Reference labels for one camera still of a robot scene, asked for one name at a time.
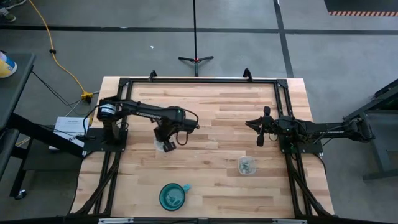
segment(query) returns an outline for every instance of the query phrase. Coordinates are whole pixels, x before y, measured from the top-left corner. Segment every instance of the teal mug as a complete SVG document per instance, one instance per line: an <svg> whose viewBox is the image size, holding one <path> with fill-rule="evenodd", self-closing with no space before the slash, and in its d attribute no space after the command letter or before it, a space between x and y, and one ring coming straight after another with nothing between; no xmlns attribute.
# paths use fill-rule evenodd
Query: teal mug
<svg viewBox="0 0 398 224"><path fill-rule="evenodd" d="M159 194L160 205L167 211L176 211L182 207L185 202L185 193L191 188L186 184L181 187L178 184L167 184L162 188Z"/></svg>

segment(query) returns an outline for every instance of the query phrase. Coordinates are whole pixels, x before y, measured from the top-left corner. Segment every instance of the black table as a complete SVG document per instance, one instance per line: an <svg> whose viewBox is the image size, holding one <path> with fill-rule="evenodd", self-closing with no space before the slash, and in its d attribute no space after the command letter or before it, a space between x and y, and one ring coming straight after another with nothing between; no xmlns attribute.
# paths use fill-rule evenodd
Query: black table
<svg viewBox="0 0 398 224"><path fill-rule="evenodd" d="M17 63L18 69L10 77L0 78L0 179L11 156L22 159L16 181L10 193L10 196L18 199L25 176L23 166L29 153L29 150L15 146L19 133L25 134L31 137L31 139L41 141L46 145L56 147L60 151L67 152L78 158L83 158L83 148L58 136L50 129L35 124L14 112L19 97L33 69L35 55L7 54L7 56Z"/></svg>

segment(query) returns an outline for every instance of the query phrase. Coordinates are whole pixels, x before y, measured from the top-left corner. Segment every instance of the clear plastic container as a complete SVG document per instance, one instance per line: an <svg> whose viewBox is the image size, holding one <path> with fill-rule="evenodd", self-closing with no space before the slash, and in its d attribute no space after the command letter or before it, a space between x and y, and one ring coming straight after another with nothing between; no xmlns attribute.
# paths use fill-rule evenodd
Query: clear plastic container
<svg viewBox="0 0 398 224"><path fill-rule="evenodd" d="M252 175L256 172L256 160L251 156L242 156L238 160L238 170L242 175Z"/></svg>

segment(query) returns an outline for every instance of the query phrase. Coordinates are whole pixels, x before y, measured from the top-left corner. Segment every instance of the cart wheel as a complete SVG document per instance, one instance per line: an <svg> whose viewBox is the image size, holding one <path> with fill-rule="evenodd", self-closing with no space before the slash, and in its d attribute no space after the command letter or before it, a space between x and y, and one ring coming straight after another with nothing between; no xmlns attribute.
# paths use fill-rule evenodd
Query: cart wheel
<svg viewBox="0 0 398 224"><path fill-rule="evenodd" d="M26 196L26 190L20 190L18 196L15 196L15 200L21 200Z"/></svg>

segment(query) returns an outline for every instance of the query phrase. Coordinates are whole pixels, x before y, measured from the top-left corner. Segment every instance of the yellow cable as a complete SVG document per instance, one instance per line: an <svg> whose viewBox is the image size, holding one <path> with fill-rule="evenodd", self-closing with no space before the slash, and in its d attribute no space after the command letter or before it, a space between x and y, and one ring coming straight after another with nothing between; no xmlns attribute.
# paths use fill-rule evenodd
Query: yellow cable
<svg viewBox="0 0 398 224"><path fill-rule="evenodd" d="M42 21L43 21L43 23L44 23L44 26L45 26L45 29L47 30L47 33L48 33L49 38L50 38L51 49L54 49L54 45L53 45L52 38L51 38L51 33L50 33L50 30L49 30L49 27L47 26L47 23L45 22L43 16L42 16L41 13L39 12L39 10L36 8L35 4L33 4L33 2L32 2L31 0L29 0L29 2L30 2L30 4L32 5L32 7L35 9L35 11L37 12L37 14L40 16L40 18L42 19ZM75 79L75 81L77 82L77 84L79 84L81 90L83 91L83 94L81 95L82 100L85 100L85 99L87 99L87 98L92 98L92 97L93 97L93 93L87 92L87 91L83 88L83 86L80 84L80 82L79 82L79 80L76 78L76 76L74 76L71 72L69 72L66 68L64 68L62 65L60 65L60 64L58 63L58 60L57 60L57 58L55 57L55 53L54 53L54 52L52 52L51 54L52 54L52 58L54 59L55 63L56 63L60 68L62 68L62 70L64 70L64 71L67 72L70 76L72 76L72 77Z"/></svg>

